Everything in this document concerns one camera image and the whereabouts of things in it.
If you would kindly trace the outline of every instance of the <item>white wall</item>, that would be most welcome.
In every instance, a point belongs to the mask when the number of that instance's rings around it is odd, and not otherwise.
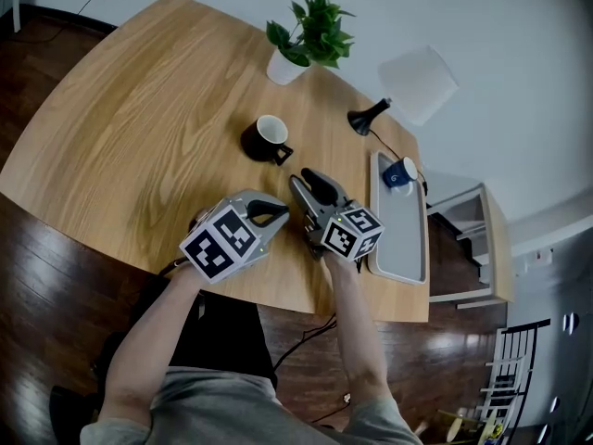
[[[86,0],[29,1],[76,12]],[[84,15],[120,25],[153,1],[94,0]],[[293,22],[290,0],[198,1],[260,28]],[[358,15],[344,20],[356,44],[339,74],[363,93],[382,97],[378,64],[418,45],[433,45],[459,80],[461,90],[413,130],[431,171],[486,181],[510,220],[593,185],[593,37],[580,0],[336,2]],[[435,184],[441,197],[460,190],[442,177]]]
[[[480,184],[480,180],[476,180],[471,176],[452,175],[430,170],[428,168],[424,168],[423,174],[426,176],[427,180],[430,180],[426,202],[431,205],[451,197],[451,194],[457,195],[463,193]],[[463,218],[458,218],[455,215],[448,215],[446,217],[454,224],[457,221],[463,220]]]
[[[515,302],[509,304],[507,325],[551,319],[551,325],[537,335],[536,363],[520,426],[534,426],[567,420],[574,425],[587,392],[591,359],[591,306],[587,277],[568,285],[515,289]],[[571,336],[562,332],[562,317],[576,312],[581,323]],[[558,413],[550,416],[552,399],[561,398]]]
[[[537,295],[544,289],[566,285],[583,278],[593,263],[593,229],[540,249],[543,255],[552,250],[551,263],[536,262],[538,251],[512,259],[513,283],[516,291]],[[490,269],[480,269],[480,282],[490,282]]]
[[[534,215],[511,222],[509,238],[511,255],[517,259],[528,252],[553,247],[569,241],[593,227],[593,189],[588,189],[576,197],[535,213]],[[472,238],[473,259],[481,265],[490,262],[488,245],[484,235]]]

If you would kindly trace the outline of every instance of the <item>green plant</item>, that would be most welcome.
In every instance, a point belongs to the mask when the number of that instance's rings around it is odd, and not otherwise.
[[[270,43],[289,61],[298,66],[310,66],[315,61],[322,66],[337,68],[337,60],[350,56],[353,36],[342,32],[342,15],[354,17],[332,0],[305,0],[307,10],[293,2],[292,11],[296,17],[296,27],[302,33],[292,42],[292,34],[275,21],[268,21],[266,34]]]

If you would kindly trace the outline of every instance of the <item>white pot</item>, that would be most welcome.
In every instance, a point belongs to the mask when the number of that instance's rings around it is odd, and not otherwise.
[[[286,59],[278,48],[276,48],[271,55],[266,72],[273,82],[280,85],[287,85],[305,72],[306,69],[307,67],[298,66]]]

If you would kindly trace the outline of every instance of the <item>black cable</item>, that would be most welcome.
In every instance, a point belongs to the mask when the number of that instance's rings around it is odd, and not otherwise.
[[[397,154],[396,150],[394,150],[391,146],[386,144],[383,141],[383,139],[377,134],[376,131],[374,131],[373,129],[369,129],[369,132],[371,132],[371,134],[373,134],[375,137],[377,137],[377,140],[379,142],[381,142],[391,153],[393,153],[397,159],[401,159],[401,156]],[[428,195],[428,183],[426,182],[426,178],[424,177],[424,174],[420,170],[418,170],[418,174],[420,176],[422,176],[422,178],[423,178],[424,195],[427,196]]]
[[[186,263],[187,261],[188,259],[186,257],[180,257],[179,259],[175,259],[173,262],[169,262],[163,270],[157,273],[157,277],[164,277],[165,275],[167,275],[167,273],[169,273],[173,269],[176,269],[181,264]]]
[[[349,407],[349,405],[350,405],[350,402],[349,402],[348,404],[346,404],[344,407],[340,407],[339,409],[336,409],[335,411],[333,411],[333,412],[330,412],[330,413],[328,413],[328,414],[324,415],[323,417],[320,417],[320,418],[318,418],[318,419],[315,419],[315,420],[313,420],[311,423],[312,423],[312,424],[316,424],[317,422],[319,422],[319,421],[321,421],[321,420],[323,420],[323,419],[326,419],[327,417],[331,417],[332,415],[335,415],[335,414],[336,414],[336,413],[338,413],[338,412],[342,412],[342,411],[343,411],[343,410],[345,410],[347,407]]]
[[[274,365],[273,371],[274,373],[276,372],[276,369],[278,369],[280,367],[280,365],[283,363],[283,361],[290,356],[293,352],[295,352],[297,350],[298,347],[304,345],[305,343],[307,343],[307,341],[309,341],[310,339],[313,339],[315,337],[318,337],[319,335],[322,335],[323,333],[325,333],[326,331],[329,331],[331,329],[334,329],[337,326],[337,322],[332,320],[334,319],[335,315],[332,315],[332,317],[328,320],[328,322],[324,325],[324,326],[320,326],[319,328],[314,328],[312,330],[309,331],[315,331],[315,333],[313,333],[312,335],[310,335],[309,337],[305,337],[305,335],[308,332],[303,332],[303,337],[302,339],[296,343],[295,346],[293,346],[290,350],[288,350],[285,354],[283,354],[280,359],[276,362],[276,364]]]
[[[329,325],[329,323],[331,323],[331,322],[332,322],[332,320],[333,320],[334,318],[335,318],[335,313],[334,313],[332,316],[330,316],[330,319],[329,319],[329,320],[328,320],[328,321],[327,321],[327,322],[326,322],[326,323],[325,323],[323,326],[320,326],[319,328],[311,328],[310,330],[303,331],[303,337],[301,338],[301,341],[304,341],[304,340],[305,340],[305,335],[306,335],[307,333],[311,333],[311,332],[313,332],[313,331],[319,331],[319,330],[323,330],[323,328],[326,328],[326,327]]]
[[[89,5],[91,3],[92,0],[88,0],[83,6],[82,8],[78,11],[77,15],[80,15],[81,12],[86,8],[87,5]],[[52,36],[51,38],[47,39],[47,40],[38,40],[38,41],[27,41],[27,40],[18,40],[16,38],[8,38],[7,41],[12,41],[14,43],[27,43],[29,45],[40,45],[41,43],[51,43],[52,41],[54,41],[57,36],[62,33],[64,30],[66,30],[69,26],[71,26],[72,23],[69,22],[66,25],[64,25],[62,28],[60,28],[57,33]]]

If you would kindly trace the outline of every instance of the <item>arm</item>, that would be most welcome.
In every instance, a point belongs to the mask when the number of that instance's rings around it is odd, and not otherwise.
[[[334,286],[337,342],[353,403],[391,397],[387,364],[377,328],[360,289],[353,262],[327,252],[323,256]]]
[[[99,421],[117,417],[151,426],[150,405],[203,282],[194,266],[181,267],[124,338],[107,372]]]

